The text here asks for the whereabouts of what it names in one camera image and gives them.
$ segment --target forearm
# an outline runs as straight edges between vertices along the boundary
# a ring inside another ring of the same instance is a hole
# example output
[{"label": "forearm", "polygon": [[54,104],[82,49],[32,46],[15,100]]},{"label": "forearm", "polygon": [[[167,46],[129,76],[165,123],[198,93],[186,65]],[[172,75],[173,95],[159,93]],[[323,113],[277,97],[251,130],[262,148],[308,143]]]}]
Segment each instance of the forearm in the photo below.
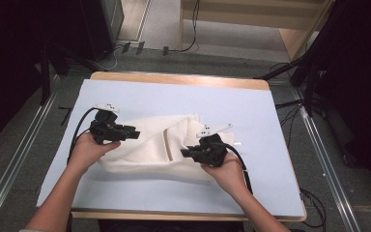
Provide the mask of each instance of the forearm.
[{"label": "forearm", "polygon": [[26,229],[65,231],[81,176],[78,172],[65,169],[52,192],[26,225]]},{"label": "forearm", "polygon": [[255,231],[289,231],[245,188],[231,194],[245,212]]}]

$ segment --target hand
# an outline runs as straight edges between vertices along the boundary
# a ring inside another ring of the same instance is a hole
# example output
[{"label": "hand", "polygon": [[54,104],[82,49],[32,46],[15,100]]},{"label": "hand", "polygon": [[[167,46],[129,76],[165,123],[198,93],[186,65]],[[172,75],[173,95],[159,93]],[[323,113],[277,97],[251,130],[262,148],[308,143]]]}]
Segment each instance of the hand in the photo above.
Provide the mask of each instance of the hand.
[{"label": "hand", "polygon": [[216,182],[231,195],[246,189],[245,180],[243,178],[243,168],[240,160],[231,154],[227,154],[224,163],[219,167],[212,167],[207,164],[201,164],[201,167],[211,176]]},{"label": "hand", "polygon": [[120,141],[115,141],[99,145],[89,132],[85,132],[77,139],[67,168],[83,175],[105,153],[118,148],[120,144]]}]

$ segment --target table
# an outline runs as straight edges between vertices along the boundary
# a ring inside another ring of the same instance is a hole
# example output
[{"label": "table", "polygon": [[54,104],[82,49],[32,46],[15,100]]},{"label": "table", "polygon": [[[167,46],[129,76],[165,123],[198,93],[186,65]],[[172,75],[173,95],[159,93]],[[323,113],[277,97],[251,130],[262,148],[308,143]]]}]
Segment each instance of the table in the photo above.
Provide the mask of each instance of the table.
[{"label": "table", "polygon": [[[248,168],[257,199],[278,219],[306,218],[266,81],[142,72],[95,72],[90,80],[85,80],[43,182],[38,206],[66,166],[71,137],[81,116],[95,103],[114,97],[121,98],[117,123],[146,115],[191,111],[198,112],[204,123],[232,123],[236,140],[242,143],[236,148]],[[250,107],[256,109],[252,114],[248,105],[257,106]],[[90,124],[93,117],[89,114],[83,125]],[[241,208],[216,182],[150,173],[116,175],[106,173],[98,164],[83,176],[72,213],[75,218],[246,220]]]},{"label": "table", "polygon": [[[183,20],[192,20],[196,0],[182,0]],[[315,31],[325,23],[334,0],[202,0],[198,20],[279,28],[292,60],[299,57]]]}]

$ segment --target floor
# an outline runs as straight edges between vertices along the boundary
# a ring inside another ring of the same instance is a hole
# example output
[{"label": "floor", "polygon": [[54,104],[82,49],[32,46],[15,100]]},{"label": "floor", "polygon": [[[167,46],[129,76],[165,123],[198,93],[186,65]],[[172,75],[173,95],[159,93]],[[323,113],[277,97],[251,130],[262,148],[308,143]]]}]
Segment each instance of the floor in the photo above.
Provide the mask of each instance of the floor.
[{"label": "floor", "polygon": [[[200,22],[197,24],[198,50],[162,56],[163,46],[176,47],[178,41],[178,37],[175,36],[178,33],[174,19],[170,21],[161,18],[163,15],[170,16],[171,14],[174,18],[175,13],[162,14],[159,11],[153,11],[160,10],[159,6],[162,5],[159,4],[162,4],[162,1],[152,0],[150,2],[143,30],[140,34],[132,34],[134,41],[138,36],[138,41],[145,42],[146,49],[142,54],[136,55],[136,45],[133,42],[133,47],[127,53],[122,54],[119,49],[99,62],[99,65],[108,68],[110,72],[190,73],[251,78],[269,73],[279,63],[289,62],[282,41],[276,31],[271,28],[234,28],[230,25],[210,25]],[[175,4],[174,2],[165,1],[164,5]],[[168,21],[170,25],[161,24]],[[199,30],[212,34],[200,35]],[[176,33],[168,35],[168,32],[172,31]],[[238,40],[235,37],[228,38],[227,34],[229,35],[230,31],[233,35],[239,33],[246,37],[239,36]],[[184,33],[184,45],[190,42],[191,36],[192,30]],[[4,201],[0,202],[0,231],[18,231],[36,210],[35,204],[40,184],[66,128],[66,125],[62,125],[62,121],[67,115],[67,110],[61,107],[73,106],[81,82],[90,77],[90,73],[85,68],[73,61],[71,61],[71,66],[70,75],[62,76],[58,88],[53,89],[56,93],[53,103],[31,147],[27,150],[27,156],[11,183],[12,187],[4,194]],[[289,85],[288,79],[289,75],[284,73],[270,81],[275,103],[289,102],[297,97],[297,90]],[[0,135],[0,180],[16,148],[22,142],[23,135],[40,109],[39,101],[40,91],[20,109]],[[293,109],[293,106],[279,109],[277,111],[279,118],[283,120]],[[309,121],[305,119],[306,117],[299,113],[282,127],[287,141],[290,141],[289,151],[300,187],[314,193],[323,202],[327,211],[327,231],[371,231],[371,172],[363,168],[350,168],[343,163],[340,149],[329,124],[321,115],[314,113],[311,122],[315,124],[328,154],[328,160],[334,168],[334,173],[356,217],[358,229],[352,230],[341,216],[338,208],[340,205],[335,199],[334,190],[329,183],[321,158],[315,150],[315,141],[309,134],[307,124]],[[312,202],[305,199],[305,207],[308,213],[306,222],[319,224],[320,217],[315,207],[312,206]],[[322,231],[322,228],[310,228],[300,222],[286,222],[286,225],[292,229]],[[99,231],[96,222],[88,219],[75,219],[73,228],[74,231],[82,232]],[[247,224],[246,231],[249,230],[251,228]]]}]

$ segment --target crumpled cloth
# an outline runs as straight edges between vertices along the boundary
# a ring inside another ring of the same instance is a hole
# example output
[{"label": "crumpled cloth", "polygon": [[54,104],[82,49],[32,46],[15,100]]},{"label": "crumpled cloth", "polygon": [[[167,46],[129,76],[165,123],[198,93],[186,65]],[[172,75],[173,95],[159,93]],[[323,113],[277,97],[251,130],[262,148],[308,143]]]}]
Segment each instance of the crumpled cloth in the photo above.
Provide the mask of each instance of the crumpled cloth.
[{"label": "crumpled cloth", "polygon": [[[138,139],[122,141],[99,163],[109,172],[158,172],[198,180],[212,180],[192,158],[184,158],[181,149],[198,145],[197,132],[204,128],[198,115],[156,116],[120,123],[140,131]],[[233,133],[219,133],[223,142],[234,143]]]}]

